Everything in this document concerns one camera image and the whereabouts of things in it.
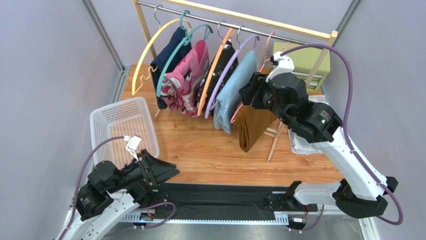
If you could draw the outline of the pink wire hanger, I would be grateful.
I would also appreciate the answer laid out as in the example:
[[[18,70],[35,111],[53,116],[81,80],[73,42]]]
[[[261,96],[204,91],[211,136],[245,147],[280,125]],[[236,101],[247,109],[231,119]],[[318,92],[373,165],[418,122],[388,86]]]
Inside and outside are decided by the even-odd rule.
[[[262,72],[262,70],[264,69],[264,67],[265,67],[265,65],[266,65],[266,63],[267,63],[267,62],[271,62],[271,59],[270,59],[270,58],[267,58],[267,53],[268,53],[268,44],[269,44],[269,41],[270,41],[270,39],[271,39],[272,35],[274,35],[274,34],[275,34],[275,32],[274,32],[274,31],[273,31],[273,32],[271,32],[271,33],[269,34],[269,36],[268,36],[268,39],[266,40],[266,44],[265,44],[265,52],[264,52],[264,61],[263,61],[262,66],[260,67],[259,72]]]

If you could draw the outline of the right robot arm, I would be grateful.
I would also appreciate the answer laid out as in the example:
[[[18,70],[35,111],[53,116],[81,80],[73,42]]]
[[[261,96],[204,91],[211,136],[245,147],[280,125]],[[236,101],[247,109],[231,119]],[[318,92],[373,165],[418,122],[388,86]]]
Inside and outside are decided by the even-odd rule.
[[[385,195],[395,191],[398,181],[384,176],[367,162],[344,136],[342,119],[332,107],[309,100],[306,84],[293,73],[280,73],[271,80],[255,72],[239,91],[244,105],[268,110],[289,130],[325,154],[343,175],[331,183],[294,181],[286,195],[302,205],[330,205],[356,219],[380,217],[388,202]]]

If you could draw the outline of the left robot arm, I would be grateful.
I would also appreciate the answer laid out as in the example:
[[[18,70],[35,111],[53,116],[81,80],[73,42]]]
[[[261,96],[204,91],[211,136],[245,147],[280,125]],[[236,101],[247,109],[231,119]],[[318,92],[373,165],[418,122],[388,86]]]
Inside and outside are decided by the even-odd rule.
[[[175,164],[147,150],[121,169],[111,161],[99,162],[77,193],[76,211],[58,235],[59,240],[101,238],[129,212],[154,205],[154,188],[178,175]]]

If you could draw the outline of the brown trousers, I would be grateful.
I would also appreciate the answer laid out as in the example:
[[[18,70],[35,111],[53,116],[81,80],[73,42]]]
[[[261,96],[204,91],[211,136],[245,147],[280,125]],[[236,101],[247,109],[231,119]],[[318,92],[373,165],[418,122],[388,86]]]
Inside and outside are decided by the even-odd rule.
[[[240,148],[246,153],[249,152],[276,119],[277,117],[267,109],[255,109],[249,105],[243,105],[233,123],[238,133]]]

